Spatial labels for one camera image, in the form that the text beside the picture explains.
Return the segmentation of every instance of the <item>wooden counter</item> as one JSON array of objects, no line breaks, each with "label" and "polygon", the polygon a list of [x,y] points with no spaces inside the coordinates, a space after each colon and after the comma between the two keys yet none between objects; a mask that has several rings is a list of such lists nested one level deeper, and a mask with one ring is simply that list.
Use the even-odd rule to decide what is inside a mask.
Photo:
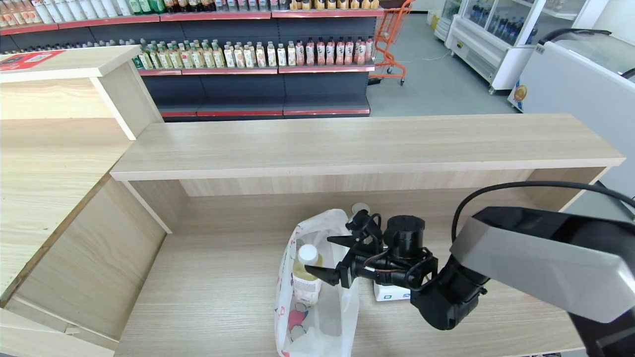
[{"label": "wooden counter", "polygon": [[114,353],[165,236],[109,175],[162,121],[129,63],[137,52],[67,50],[0,73],[2,353]]},{"label": "wooden counter", "polygon": [[[169,234],[116,356],[276,354],[274,280],[295,224],[368,203],[384,222],[426,220],[444,264],[462,198],[514,180],[595,182],[624,158],[563,114],[338,118],[150,125],[117,162],[121,180]],[[511,189],[490,205],[561,210],[579,194]],[[354,356],[509,356],[580,348],[566,313],[492,281],[452,331],[406,301],[375,302],[360,281]]]}]

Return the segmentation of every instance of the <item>plastic bag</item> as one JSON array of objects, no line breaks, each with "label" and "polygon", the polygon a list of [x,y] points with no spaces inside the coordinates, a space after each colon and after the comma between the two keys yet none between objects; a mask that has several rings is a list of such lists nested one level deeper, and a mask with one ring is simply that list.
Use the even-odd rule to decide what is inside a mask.
[{"label": "plastic bag", "polygon": [[293,261],[303,244],[313,244],[325,267],[335,267],[348,248],[326,241],[350,236],[343,210],[328,210],[299,223],[284,249],[276,285],[274,330],[280,357],[350,356],[359,311],[358,284],[350,289],[323,283],[317,304],[307,307],[293,296]]}]

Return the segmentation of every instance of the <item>chest freezer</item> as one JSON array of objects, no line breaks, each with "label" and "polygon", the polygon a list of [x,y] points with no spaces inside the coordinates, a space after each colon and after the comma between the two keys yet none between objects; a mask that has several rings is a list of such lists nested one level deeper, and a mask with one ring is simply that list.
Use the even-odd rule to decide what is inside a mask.
[{"label": "chest freezer", "polygon": [[635,196],[635,46],[605,30],[563,29],[538,43],[508,101],[525,113],[573,114],[626,161],[601,179]]}]

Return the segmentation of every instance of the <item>shopping cart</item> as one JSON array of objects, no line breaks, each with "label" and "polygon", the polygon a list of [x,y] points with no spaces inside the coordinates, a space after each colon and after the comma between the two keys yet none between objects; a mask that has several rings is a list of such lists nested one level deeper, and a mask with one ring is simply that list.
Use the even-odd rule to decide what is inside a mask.
[{"label": "shopping cart", "polygon": [[[401,7],[397,8],[387,8],[384,10],[384,17],[382,18],[381,24],[377,30],[377,34],[375,35],[375,49],[378,52],[381,52],[384,55],[384,59],[375,64],[375,68],[381,70],[381,73],[373,73],[370,74],[372,78],[385,78],[385,77],[393,77],[393,78],[401,78],[401,85],[406,81],[406,67],[397,63],[395,60],[395,56],[390,53],[389,48],[392,43],[397,41],[397,36],[399,35],[399,30],[401,30],[401,26],[403,22],[408,17],[410,10],[412,9],[411,3],[414,0],[405,0]],[[393,74],[392,70],[397,67],[401,69],[400,74]]]}]

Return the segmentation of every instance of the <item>white bottle cap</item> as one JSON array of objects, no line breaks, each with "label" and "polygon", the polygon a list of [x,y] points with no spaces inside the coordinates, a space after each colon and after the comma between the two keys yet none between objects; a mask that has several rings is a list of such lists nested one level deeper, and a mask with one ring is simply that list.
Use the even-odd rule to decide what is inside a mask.
[{"label": "white bottle cap", "polygon": [[300,247],[298,257],[300,258],[300,263],[312,266],[318,261],[318,250],[312,244],[305,244]]}]

